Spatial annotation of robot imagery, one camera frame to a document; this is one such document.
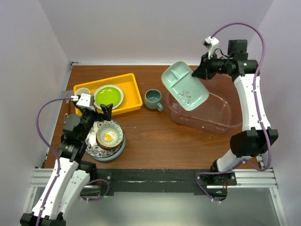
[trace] patterned plate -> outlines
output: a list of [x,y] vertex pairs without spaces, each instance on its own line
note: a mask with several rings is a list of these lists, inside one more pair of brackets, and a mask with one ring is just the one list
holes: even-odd
[[[118,123],[114,120],[112,120],[111,122],[118,125]],[[110,150],[101,148],[96,142],[96,133],[97,133],[98,128],[103,123],[104,123],[103,121],[102,122],[95,121],[87,138],[86,138],[86,144],[87,144],[86,152],[89,155],[91,155],[92,158],[97,158],[97,160],[99,160],[99,161],[101,158],[108,158],[108,157],[114,155],[116,152],[118,152],[122,148],[123,143],[125,143],[125,142],[121,142],[120,145],[118,145],[117,147],[110,149]]]
[[107,157],[107,158],[96,158],[91,156],[93,159],[97,160],[97,161],[111,161],[113,159],[116,159],[124,150],[124,147],[126,146],[126,136],[123,136],[123,141],[121,144],[121,148],[113,155]]

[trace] light blue mug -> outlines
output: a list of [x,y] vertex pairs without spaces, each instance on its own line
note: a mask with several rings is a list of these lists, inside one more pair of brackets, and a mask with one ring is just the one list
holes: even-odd
[[161,104],[162,101],[162,95],[161,93],[156,89],[150,89],[145,93],[144,96],[144,104],[148,109],[159,111],[163,110],[163,106]]

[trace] white enclosure wall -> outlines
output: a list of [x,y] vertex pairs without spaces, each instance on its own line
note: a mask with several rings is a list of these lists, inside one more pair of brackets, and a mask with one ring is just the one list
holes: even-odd
[[[46,154],[35,129],[38,109],[61,94],[68,60],[37,0],[0,3],[0,221],[16,226],[35,166]],[[50,140],[60,103],[40,120]]]
[[[273,167],[289,224],[301,224],[301,2],[275,0],[259,30],[266,41],[261,92],[266,114],[279,139],[272,146]],[[254,37],[250,57],[260,58],[261,42]]]
[[[258,27],[272,0],[39,0],[70,61],[80,63],[199,63],[203,39],[222,25]],[[254,33],[222,32],[229,39]]]

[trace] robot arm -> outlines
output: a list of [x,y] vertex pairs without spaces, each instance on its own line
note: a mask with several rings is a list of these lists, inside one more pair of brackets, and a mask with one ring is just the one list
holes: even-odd
[[[230,40],[226,59],[217,58],[215,53],[212,54],[212,50],[216,50],[215,46],[204,45],[209,48],[209,52],[202,56],[201,64],[192,76],[209,80],[216,73],[229,74],[238,91],[243,116],[242,132],[232,136],[230,150],[213,163],[214,171],[222,172],[233,168],[242,159],[248,160],[267,151],[267,143],[260,122],[263,123],[271,144],[278,138],[278,131],[270,128],[266,117],[260,93],[259,76],[255,78],[256,89],[253,89],[253,79],[258,63],[256,60],[247,59],[247,40]],[[261,120],[258,118],[257,105]]]
[[80,109],[82,116],[71,114],[65,118],[63,135],[59,146],[60,170],[58,161],[47,183],[47,186],[31,213],[22,215],[22,226],[64,226],[64,218],[74,201],[79,198],[80,191],[90,181],[97,179],[96,165],[82,161],[86,151],[85,142],[95,121],[111,120],[113,105],[101,105],[102,113],[98,113],[92,104],[94,96],[82,94],[72,96],[72,102]]

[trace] clear plastic container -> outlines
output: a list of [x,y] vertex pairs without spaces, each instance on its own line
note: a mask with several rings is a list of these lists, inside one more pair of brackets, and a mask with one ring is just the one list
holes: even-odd
[[168,92],[167,105],[173,121],[212,133],[223,134],[242,127],[242,114],[237,90],[231,77],[217,74],[201,80],[209,91],[208,99],[192,111],[185,111]]

